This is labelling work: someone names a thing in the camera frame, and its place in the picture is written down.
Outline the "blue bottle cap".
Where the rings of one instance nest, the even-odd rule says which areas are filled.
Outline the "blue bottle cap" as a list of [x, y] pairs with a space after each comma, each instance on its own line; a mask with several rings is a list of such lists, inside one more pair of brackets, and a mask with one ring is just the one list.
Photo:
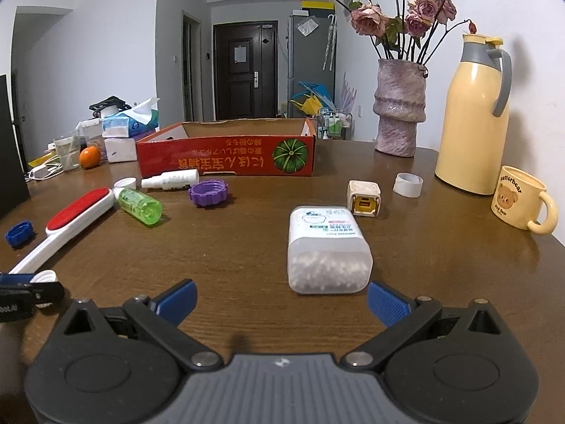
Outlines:
[[16, 249], [28, 243], [35, 236], [34, 227], [30, 220], [22, 221], [8, 230], [5, 234], [6, 242]]

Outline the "red white lint brush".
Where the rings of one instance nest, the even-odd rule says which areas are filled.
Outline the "red white lint brush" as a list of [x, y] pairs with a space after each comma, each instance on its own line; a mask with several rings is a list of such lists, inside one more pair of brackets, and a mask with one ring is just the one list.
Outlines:
[[64, 245], [113, 208], [114, 194], [111, 189], [100, 188], [58, 212], [46, 225], [46, 238], [10, 271], [11, 275], [37, 272]]

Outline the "white cotton swab box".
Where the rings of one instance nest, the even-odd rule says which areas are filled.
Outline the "white cotton swab box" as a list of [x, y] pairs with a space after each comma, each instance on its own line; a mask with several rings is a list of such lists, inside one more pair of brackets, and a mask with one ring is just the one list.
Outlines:
[[374, 260], [349, 210], [300, 206], [289, 217], [287, 277], [301, 295], [341, 295], [362, 291]]

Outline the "green plastic bottle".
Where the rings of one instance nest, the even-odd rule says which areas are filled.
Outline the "green plastic bottle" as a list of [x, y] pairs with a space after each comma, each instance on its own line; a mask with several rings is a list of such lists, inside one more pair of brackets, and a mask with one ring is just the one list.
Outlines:
[[146, 226], [156, 225], [162, 217], [162, 204], [135, 189], [114, 188], [119, 206]]

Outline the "white yellow cube charger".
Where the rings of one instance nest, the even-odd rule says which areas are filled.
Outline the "white yellow cube charger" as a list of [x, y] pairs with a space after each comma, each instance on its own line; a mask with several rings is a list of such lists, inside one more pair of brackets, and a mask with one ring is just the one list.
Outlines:
[[381, 189], [376, 182], [351, 180], [347, 184], [347, 208], [354, 216], [377, 217]]

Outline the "purple bottle cap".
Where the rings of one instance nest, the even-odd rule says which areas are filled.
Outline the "purple bottle cap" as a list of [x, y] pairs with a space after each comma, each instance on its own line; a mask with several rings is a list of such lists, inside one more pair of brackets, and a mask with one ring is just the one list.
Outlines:
[[198, 207], [211, 207], [227, 200], [229, 187], [223, 180], [213, 179], [199, 182], [189, 189], [189, 197]]

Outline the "white tape roll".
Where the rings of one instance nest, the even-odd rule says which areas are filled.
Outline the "white tape roll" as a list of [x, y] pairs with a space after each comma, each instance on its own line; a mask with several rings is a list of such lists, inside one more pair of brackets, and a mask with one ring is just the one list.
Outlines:
[[423, 179], [416, 174], [400, 172], [394, 180], [393, 191], [406, 198], [419, 198], [423, 187]]

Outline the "white spray bottle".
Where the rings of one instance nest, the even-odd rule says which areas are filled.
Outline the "white spray bottle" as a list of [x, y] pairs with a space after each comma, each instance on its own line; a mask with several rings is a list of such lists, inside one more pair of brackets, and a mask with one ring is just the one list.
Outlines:
[[141, 181], [143, 189], [186, 189], [199, 182], [198, 170], [175, 170], [163, 172], [160, 175], [144, 178]]

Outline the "white round cap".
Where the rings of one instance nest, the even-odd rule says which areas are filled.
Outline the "white round cap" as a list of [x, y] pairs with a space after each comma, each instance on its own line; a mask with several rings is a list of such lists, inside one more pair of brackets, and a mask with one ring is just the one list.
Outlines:
[[137, 179], [135, 177], [126, 177], [114, 183], [114, 189], [136, 189]]

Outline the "black paper bag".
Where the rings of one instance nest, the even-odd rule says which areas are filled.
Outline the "black paper bag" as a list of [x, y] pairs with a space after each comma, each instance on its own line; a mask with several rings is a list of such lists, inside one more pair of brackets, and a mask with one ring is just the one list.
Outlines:
[[13, 134], [7, 77], [0, 83], [0, 216], [4, 217], [25, 202], [30, 193], [20, 165]]

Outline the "orange fruit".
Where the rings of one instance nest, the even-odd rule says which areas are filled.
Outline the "orange fruit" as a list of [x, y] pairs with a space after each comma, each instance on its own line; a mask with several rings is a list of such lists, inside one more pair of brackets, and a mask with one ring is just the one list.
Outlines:
[[85, 147], [79, 154], [79, 164], [84, 170], [91, 170], [101, 163], [101, 150], [98, 147]]

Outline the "clear drinking glass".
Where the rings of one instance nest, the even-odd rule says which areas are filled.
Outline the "clear drinking glass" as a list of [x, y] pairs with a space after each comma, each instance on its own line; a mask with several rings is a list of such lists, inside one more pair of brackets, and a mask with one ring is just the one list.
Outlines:
[[81, 154], [81, 140], [76, 134], [54, 140], [55, 152], [58, 156], [62, 170], [71, 171], [79, 167], [79, 154]]

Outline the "white purple tissue pack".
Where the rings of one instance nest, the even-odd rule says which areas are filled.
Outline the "white purple tissue pack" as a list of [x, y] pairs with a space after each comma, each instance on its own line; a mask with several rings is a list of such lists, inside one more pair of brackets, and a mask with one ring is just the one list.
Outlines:
[[132, 138], [107, 138], [105, 151], [106, 159], [111, 164], [137, 160], [136, 142]]

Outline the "yellow bear mug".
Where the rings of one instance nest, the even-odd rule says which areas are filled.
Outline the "yellow bear mug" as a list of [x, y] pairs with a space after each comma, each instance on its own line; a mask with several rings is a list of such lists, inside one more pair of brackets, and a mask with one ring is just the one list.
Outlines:
[[536, 235], [551, 235], [559, 216], [557, 203], [547, 186], [513, 166], [501, 168], [491, 212], [504, 223]]

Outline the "red cardboard box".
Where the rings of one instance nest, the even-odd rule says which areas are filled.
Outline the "red cardboard box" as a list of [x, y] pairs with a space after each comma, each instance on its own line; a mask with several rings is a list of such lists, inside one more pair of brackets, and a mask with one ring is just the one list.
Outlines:
[[178, 123], [136, 143], [142, 176], [174, 170], [201, 175], [311, 176], [316, 127], [302, 119]]

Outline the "yellow thermos jug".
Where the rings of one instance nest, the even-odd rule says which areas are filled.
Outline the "yellow thermos jug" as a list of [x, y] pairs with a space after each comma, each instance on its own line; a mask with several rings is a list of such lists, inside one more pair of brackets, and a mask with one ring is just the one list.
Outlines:
[[496, 189], [510, 120], [512, 61], [503, 44], [500, 37], [464, 36], [435, 170], [442, 182], [485, 196]]

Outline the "blue tissue pack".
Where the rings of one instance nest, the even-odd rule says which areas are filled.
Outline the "blue tissue pack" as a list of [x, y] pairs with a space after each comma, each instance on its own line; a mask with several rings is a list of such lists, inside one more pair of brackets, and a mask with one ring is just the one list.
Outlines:
[[133, 138], [159, 126], [159, 99], [150, 98], [140, 104], [105, 117], [101, 121], [104, 138]]

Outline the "metal storage rack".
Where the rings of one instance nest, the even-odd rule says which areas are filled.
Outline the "metal storage rack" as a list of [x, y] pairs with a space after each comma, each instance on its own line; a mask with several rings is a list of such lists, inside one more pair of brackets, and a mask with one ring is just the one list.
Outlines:
[[321, 108], [316, 115], [317, 137], [322, 140], [351, 140], [353, 117], [329, 108]]

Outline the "purple textured vase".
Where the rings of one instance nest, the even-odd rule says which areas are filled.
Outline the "purple textured vase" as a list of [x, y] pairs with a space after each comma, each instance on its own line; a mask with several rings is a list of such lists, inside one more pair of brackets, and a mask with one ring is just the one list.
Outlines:
[[374, 114], [378, 129], [375, 149], [395, 157], [412, 158], [417, 147], [417, 125], [426, 121], [427, 69], [401, 59], [378, 62]]

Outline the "yellow blue bags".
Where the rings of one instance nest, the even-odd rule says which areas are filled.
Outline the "yellow blue bags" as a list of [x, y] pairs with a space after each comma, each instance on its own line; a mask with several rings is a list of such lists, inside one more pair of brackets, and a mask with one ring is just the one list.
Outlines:
[[309, 117], [320, 115], [323, 110], [335, 111], [336, 107], [328, 93], [327, 88], [316, 82], [298, 81], [302, 88], [300, 92], [293, 95], [288, 101], [299, 111]]

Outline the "dark brown door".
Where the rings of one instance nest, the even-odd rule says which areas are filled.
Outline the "dark brown door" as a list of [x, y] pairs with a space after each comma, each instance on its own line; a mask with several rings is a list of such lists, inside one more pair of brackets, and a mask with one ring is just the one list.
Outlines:
[[278, 23], [214, 26], [214, 112], [217, 120], [273, 118], [278, 98]]

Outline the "grey refrigerator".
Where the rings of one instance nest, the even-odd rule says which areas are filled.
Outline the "grey refrigerator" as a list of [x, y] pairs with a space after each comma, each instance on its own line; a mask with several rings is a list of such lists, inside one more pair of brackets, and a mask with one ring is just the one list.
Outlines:
[[311, 9], [308, 16], [288, 17], [287, 113], [298, 118], [303, 113], [291, 100], [302, 101], [308, 89], [301, 83], [322, 84], [330, 99], [334, 98], [335, 72], [329, 56], [333, 53], [334, 11]]

